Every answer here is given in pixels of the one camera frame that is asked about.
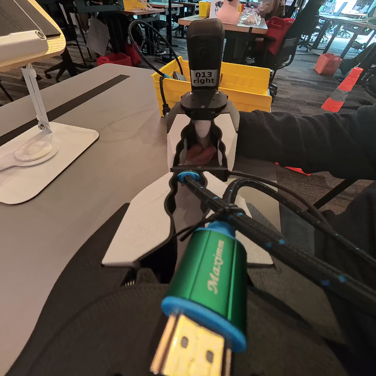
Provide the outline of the orange bag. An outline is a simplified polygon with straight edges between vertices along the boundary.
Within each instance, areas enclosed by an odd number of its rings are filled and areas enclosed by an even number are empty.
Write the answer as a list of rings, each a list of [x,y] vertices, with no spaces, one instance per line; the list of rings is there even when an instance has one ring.
[[[332,53],[323,53],[318,57],[314,71],[322,76],[333,76],[343,59]]]

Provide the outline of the pink rounded object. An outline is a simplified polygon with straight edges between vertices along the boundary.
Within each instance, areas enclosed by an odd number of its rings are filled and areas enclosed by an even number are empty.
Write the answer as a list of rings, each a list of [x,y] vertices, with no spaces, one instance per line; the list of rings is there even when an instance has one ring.
[[[241,12],[239,11],[239,0],[224,0],[217,13],[217,18],[223,24],[237,25]]]

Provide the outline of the yellow plastic bin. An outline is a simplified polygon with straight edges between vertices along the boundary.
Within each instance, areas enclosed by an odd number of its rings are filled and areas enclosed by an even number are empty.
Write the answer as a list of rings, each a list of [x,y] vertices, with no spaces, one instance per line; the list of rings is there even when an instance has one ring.
[[[191,90],[189,63],[181,56],[178,60],[186,82],[174,79],[163,80],[165,100],[169,108]],[[219,91],[228,95],[228,100],[232,101],[239,111],[270,112],[272,97],[268,94],[269,78],[269,69],[222,62]]]

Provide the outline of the long wooden desk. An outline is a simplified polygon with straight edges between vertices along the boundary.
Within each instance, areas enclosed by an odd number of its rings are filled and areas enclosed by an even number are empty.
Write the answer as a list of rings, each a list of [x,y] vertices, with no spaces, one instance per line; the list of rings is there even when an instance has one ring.
[[[203,17],[199,15],[183,17],[178,20],[178,25],[189,26],[195,20],[204,20],[207,18],[209,17]],[[267,34],[267,30],[268,30],[268,27],[264,18],[261,19],[261,22],[259,25],[256,25],[253,27],[249,25],[244,25],[240,22],[238,22],[237,25],[224,23],[223,26],[224,26],[225,31],[234,31],[234,32],[242,32],[242,33],[251,32],[257,35],[265,35]]]

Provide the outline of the crumpled clear plastic wrap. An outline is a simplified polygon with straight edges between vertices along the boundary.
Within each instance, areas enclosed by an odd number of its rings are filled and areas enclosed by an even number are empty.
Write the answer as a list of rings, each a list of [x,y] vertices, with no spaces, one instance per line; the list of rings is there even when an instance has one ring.
[[[246,26],[259,26],[261,23],[261,16],[258,9],[254,7],[245,7],[240,15],[239,23]]]

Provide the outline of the black adapter box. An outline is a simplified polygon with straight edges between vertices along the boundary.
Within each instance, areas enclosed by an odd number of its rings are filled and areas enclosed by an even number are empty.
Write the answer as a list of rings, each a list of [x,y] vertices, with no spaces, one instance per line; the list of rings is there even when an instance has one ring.
[[[176,176],[176,180],[181,184],[184,183],[185,176],[191,176],[194,181],[199,182],[204,172],[212,174],[223,182],[227,181],[230,175],[230,171],[222,166],[179,165],[171,167],[170,172]]]

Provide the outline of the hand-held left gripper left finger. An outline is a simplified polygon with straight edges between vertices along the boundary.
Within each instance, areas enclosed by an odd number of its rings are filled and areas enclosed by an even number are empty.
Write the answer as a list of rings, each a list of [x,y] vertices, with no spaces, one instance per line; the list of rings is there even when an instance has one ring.
[[[168,172],[135,196],[102,259],[104,267],[150,268],[168,284],[177,262],[176,178]]]

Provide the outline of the person's right forearm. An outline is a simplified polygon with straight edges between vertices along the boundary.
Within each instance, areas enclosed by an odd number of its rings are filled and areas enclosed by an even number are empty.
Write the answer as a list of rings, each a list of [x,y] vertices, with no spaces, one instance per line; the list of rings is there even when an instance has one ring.
[[[240,112],[237,153],[340,179],[376,179],[376,105],[351,113],[294,116]]]

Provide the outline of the person's blue jeans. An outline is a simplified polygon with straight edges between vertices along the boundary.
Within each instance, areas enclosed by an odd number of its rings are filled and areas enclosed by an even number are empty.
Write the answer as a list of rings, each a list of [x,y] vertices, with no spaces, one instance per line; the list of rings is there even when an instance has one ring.
[[[283,236],[294,247],[315,256],[314,227],[282,204],[279,204],[279,212]]]

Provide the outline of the grey hanging sheet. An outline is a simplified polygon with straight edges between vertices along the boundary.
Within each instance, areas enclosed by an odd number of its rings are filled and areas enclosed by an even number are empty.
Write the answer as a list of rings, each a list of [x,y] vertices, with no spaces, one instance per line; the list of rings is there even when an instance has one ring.
[[[95,17],[90,20],[90,26],[87,35],[87,48],[99,56],[106,54],[110,35],[108,26]]]

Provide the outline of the red storage bin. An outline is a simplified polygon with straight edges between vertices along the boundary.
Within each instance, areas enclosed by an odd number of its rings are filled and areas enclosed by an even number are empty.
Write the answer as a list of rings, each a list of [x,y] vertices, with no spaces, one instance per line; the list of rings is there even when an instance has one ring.
[[[137,67],[141,64],[142,59],[133,44],[125,44],[125,54],[130,58],[132,66]]]

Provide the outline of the braided hdmi cable teal plugs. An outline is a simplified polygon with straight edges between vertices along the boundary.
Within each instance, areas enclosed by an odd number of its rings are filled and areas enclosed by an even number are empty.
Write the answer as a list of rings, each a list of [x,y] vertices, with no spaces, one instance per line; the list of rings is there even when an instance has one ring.
[[[203,177],[196,182],[191,176],[185,176],[182,185],[213,212],[236,205],[235,199],[242,187],[255,188],[370,265],[375,264],[325,223],[315,207],[302,211],[260,178],[231,174],[239,179],[229,184],[223,198],[202,185]],[[191,234],[181,264],[161,303],[168,320],[150,365],[153,374],[230,375],[233,352],[246,350],[247,257],[245,247],[235,237],[236,231],[325,291],[375,316],[375,290],[288,244],[282,236],[246,213],[232,215],[229,223],[207,223]]]
[[[146,56],[143,54],[143,49],[142,47],[140,47],[138,45],[138,43],[136,42],[136,40],[134,39],[134,36],[133,36],[133,29],[137,29],[139,26],[143,26],[144,29],[146,29],[146,31],[151,31],[153,34],[155,34],[160,40],[162,40],[162,42],[165,44],[165,46],[168,48],[168,56],[171,55],[171,58],[172,60],[175,60],[177,65],[178,65],[178,68],[180,70],[180,74],[181,75],[184,75],[183,73],[183,68],[182,68],[182,65],[181,65],[181,62],[176,54],[176,52],[174,51],[171,43],[164,37],[161,35],[161,33],[156,29],[154,28],[151,24],[141,20],[141,19],[134,19],[133,21],[130,22],[129,26],[128,26],[128,37],[129,37],[129,41],[131,43],[131,45],[135,48],[136,52],[139,54],[139,56],[141,57],[142,61],[149,67],[151,68],[155,73],[159,74],[161,77],[163,78],[172,78],[170,75],[168,75],[167,73],[162,73],[161,70],[159,70],[158,68],[156,68],[147,58]]]

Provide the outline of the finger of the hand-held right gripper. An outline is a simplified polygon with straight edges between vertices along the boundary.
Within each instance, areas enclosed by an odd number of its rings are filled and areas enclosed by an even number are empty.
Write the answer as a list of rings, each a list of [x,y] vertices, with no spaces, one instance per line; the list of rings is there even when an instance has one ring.
[[[211,126],[217,139],[217,155],[220,166],[232,171],[237,149],[237,132],[235,131],[230,114],[218,115]]]
[[[167,133],[167,165],[172,167],[184,165],[188,142],[186,133],[189,131],[191,120],[185,114],[177,114]]]

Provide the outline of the person's right hand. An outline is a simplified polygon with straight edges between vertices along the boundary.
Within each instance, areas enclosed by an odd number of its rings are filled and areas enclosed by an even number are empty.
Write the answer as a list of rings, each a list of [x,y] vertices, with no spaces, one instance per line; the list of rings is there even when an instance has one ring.
[[[217,158],[215,146],[211,145],[207,148],[202,148],[201,145],[195,144],[187,149],[184,165],[206,165],[215,158]]]

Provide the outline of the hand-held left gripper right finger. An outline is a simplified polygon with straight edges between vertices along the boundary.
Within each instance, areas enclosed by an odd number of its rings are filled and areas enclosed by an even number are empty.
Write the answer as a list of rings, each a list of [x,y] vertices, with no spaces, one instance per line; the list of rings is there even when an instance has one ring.
[[[219,198],[223,198],[225,190],[228,184],[214,177],[209,172],[204,172],[204,177],[207,180],[206,188]],[[263,224],[267,228],[274,230],[274,225],[254,206],[251,199],[257,199],[256,190],[250,187],[244,187],[237,194],[235,204],[243,209],[245,213]],[[247,265],[248,267],[272,267],[274,262],[270,254],[259,247],[257,244],[249,240],[242,233],[236,231],[236,239],[239,240],[245,247],[247,253]]]

